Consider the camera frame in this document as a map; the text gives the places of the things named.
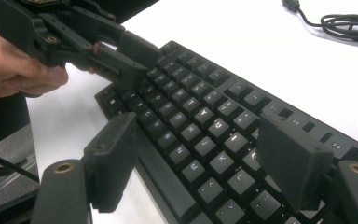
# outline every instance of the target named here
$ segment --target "table surface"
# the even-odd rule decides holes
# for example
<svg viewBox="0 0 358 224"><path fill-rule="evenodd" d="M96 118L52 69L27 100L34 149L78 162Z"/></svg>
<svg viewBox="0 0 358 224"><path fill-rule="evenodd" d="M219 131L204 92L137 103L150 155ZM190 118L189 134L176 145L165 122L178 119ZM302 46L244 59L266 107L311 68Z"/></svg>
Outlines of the table surface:
<svg viewBox="0 0 358 224"><path fill-rule="evenodd" d="M302 0L310 21L358 14L358 0ZM174 40L358 141L358 43L306 25L282 1L160 0L123 24L158 47ZM66 66L68 84L27 99L39 174L80 159L107 123L94 95L109 82ZM134 170L112 214L94 223L165 223Z"/></svg>

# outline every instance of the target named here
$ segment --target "computer keyboard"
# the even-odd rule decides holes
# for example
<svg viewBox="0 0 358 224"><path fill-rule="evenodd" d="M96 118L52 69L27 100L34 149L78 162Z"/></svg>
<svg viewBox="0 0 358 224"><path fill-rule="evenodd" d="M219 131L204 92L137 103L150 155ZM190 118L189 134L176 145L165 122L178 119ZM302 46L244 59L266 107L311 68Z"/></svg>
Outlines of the computer keyboard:
<svg viewBox="0 0 358 224"><path fill-rule="evenodd" d="M295 213L256 161L262 113L325 144L334 163L358 161L358 142L173 41L138 91L95 95L108 119L138 117L138 172L169 223L318 223Z"/></svg>

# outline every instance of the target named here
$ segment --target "space bar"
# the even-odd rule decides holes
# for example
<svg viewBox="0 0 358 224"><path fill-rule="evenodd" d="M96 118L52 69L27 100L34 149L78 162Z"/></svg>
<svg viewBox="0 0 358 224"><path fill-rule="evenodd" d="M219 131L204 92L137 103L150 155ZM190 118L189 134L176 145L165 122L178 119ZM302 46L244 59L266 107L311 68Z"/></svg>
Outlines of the space bar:
<svg viewBox="0 0 358 224"><path fill-rule="evenodd" d="M149 140L145 139L145 133L138 132L138 138L140 143L139 161L176 219L180 223L188 221L199 210L198 205L170 166L163 160Z"/></svg>

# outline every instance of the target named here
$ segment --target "keyboard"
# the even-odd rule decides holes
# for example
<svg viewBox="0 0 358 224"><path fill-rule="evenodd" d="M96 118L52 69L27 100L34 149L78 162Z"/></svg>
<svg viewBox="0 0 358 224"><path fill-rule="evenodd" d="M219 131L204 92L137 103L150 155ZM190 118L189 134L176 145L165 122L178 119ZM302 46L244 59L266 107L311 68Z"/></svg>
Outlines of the keyboard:
<svg viewBox="0 0 358 224"><path fill-rule="evenodd" d="M176 42L137 91L113 84L95 95L108 119L137 114L137 170L169 223L320 223L291 210L257 162L260 115L282 117L334 152L358 161L358 142Z"/></svg>

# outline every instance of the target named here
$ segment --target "cable plug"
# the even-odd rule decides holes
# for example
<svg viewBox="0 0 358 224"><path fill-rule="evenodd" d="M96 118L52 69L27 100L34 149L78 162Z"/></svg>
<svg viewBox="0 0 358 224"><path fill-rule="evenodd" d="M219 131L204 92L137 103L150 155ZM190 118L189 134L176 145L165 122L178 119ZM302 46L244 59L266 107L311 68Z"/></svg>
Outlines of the cable plug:
<svg viewBox="0 0 358 224"><path fill-rule="evenodd" d="M300 3L298 0L282 0L283 5L292 12L300 10Z"/></svg>

